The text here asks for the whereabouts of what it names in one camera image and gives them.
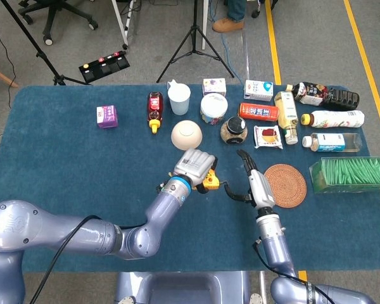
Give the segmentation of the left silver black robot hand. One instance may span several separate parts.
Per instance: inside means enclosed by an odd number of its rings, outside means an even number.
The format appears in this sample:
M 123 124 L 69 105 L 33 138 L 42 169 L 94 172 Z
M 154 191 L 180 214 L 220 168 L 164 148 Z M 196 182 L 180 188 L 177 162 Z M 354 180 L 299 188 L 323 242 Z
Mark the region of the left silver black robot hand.
M 203 181 L 210 169 L 215 169 L 217 162 L 218 159 L 214 155 L 190 148 L 176 163 L 173 175 L 182 177 L 199 193 L 206 194 L 208 189 L 203 185 Z

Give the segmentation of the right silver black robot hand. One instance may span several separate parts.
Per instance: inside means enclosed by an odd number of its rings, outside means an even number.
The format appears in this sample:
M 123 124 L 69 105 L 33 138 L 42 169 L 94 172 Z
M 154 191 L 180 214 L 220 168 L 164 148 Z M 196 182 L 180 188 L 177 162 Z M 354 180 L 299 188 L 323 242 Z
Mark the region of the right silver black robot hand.
M 267 178 L 258 170 L 256 163 L 246 151 L 239 149 L 237 154 L 243 160 L 250 189 L 247 194 L 235 194 L 225 182 L 225 192 L 232 200 L 250 203 L 257 210 L 273 208 L 276 203 Z

